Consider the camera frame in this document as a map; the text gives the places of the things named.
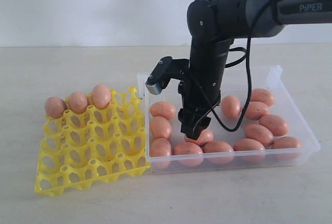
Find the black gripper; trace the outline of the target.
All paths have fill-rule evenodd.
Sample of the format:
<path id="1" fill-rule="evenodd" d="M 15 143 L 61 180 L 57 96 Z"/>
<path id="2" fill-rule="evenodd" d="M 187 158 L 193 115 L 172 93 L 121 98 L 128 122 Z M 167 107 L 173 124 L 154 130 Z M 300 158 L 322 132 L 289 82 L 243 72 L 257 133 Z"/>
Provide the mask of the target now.
<path id="1" fill-rule="evenodd" d="M 211 122 L 211 118 L 203 116 L 211 111 L 221 102 L 220 95 L 221 80 L 197 85 L 193 80 L 181 81 L 178 85 L 178 92 L 182 96 L 182 108 L 178 112 L 178 119 L 181 122 L 181 132 L 190 139 L 198 139 Z"/>

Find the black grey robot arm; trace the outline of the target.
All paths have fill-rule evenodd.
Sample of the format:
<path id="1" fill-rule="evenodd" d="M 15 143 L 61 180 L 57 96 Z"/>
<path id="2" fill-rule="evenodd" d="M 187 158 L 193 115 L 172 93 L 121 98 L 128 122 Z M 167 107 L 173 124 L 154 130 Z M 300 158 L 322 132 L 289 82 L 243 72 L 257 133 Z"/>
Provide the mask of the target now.
<path id="1" fill-rule="evenodd" d="M 195 0 L 187 9 L 189 62 L 179 86 L 181 132 L 197 139 L 220 103 L 229 48 L 237 38 L 265 38 L 289 24 L 331 23 L 331 0 Z"/>

